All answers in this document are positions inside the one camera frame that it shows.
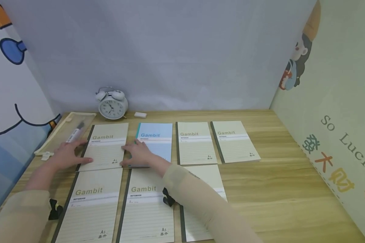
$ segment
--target wall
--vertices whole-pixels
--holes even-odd
[[[0,5],[0,205],[60,118],[29,70],[31,61]]]
[[[365,0],[321,0],[310,27],[271,108],[365,235]]]
[[[316,0],[4,0],[64,110],[269,108]]]

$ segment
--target wooden desk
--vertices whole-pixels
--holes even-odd
[[[219,170],[229,203],[249,220],[266,243],[365,242],[362,233],[272,110],[149,112],[146,119],[128,113],[127,118],[119,122],[129,122],[128,142],[134,140],[140,122],[241,120],[262,158],[261,162],[219,164]],[[93,120],[93,124],[105,123],[111,121],[100,115]],[[172,163],[177,163],[175,131],[173,137]],[[31,173],[42,163],[40,157],[33,159],[9,196],[21,191]],[[52,183],[51,197],[61,205],[67,199],[74,171],[75,168],[71,168],[59,172]],[[127,175],[128,169],[124,169],[115,235]],[[174,207],[174,222],[175,242],[179,243],[177,205]],[[47,223],[42,243],[50,243],[56,224],[57,220]]]

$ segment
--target light blue notebook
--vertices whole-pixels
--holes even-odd
[[[137,139],[144,141],[150,151],[167,161],[172,160],[173,123],[139,123]]]

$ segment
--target eraser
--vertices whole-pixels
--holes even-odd
[[[44,152],[42,155],[41,160],[42,161],[47,161],[50,158],[50,155],[52,155],[50,152]]]
[[[147,114],[146,113],[141,113],[141,112],[136,112],[134,114],[135,117],[139,117],[139,118],[146,118]]]

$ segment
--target clock face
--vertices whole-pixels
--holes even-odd
[[[108,119],[119,119],[126,112],[123,104],[117,100],[104,100],[99,106],[99,111]]]

